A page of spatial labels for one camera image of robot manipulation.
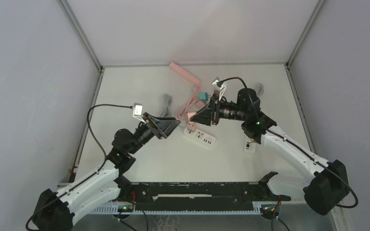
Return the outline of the white power strip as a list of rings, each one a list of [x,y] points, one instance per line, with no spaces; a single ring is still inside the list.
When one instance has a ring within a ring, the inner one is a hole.
[[[245,145],[244,145],[244,152],[245,153],[253,154],[253,153],[255,153],[255,150],[256,150],[256,142],[254,142],[254,141],[245,141]]]
[[[199,129],[192,131],[188,128],[184,128],[183,134],[187,139],[207,148],[212,148],[216,143],[216,138],[213,135],[210,135]]]

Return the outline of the brown pink plug adapter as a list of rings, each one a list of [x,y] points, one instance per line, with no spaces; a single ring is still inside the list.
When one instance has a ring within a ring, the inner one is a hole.
[[[192,112],[187,112],[185,115],[184,115],[184,119],[185,119],[185,122],[187,124],[192,124],[193,122],[191,121],[191,118],[196,114],[195,111],[192,111]]]

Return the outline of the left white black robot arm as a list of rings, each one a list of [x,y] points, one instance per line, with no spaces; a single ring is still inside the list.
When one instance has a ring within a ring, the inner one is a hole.
[[[70,231],[87,214],[107,201],[127,200],[132,191],[130,181],[124,177],[136,159],[133,154],[153,137],[168,138],[180,125],[174,117],[155,117],[143,112],[143,106],[135,103],[128,106],[132,116],[141,125],[132,133],[118,130],[112,142],[112,149],[104,155],[103,162],[73,183],[52,191],[46,189],[39,196],[35,210],[25,224],[30,230],[33,223],[38,231]]]

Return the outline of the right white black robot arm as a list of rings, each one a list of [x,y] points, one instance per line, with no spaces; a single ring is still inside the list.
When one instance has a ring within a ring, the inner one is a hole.
[[[261,111],[259,95],[263,86],[248,88],[245,81],[238,91],[236,102],[224,97],[226,79],[216,78],[215,91],[208,103],[188,117],[191,123],[206,126],[218,125],[221,119],[241,121],[244,134],[255,143],[274,150],[302,176],[301,179],[271,179],[259,187],[259,194],[265,200],[277,195],[303,199],[320,215],[328,214],[334,207],[355,208],[359,198],[348,182],[345,165],[339,161],[329,161],[304,148],[287,135],[276,121]]]

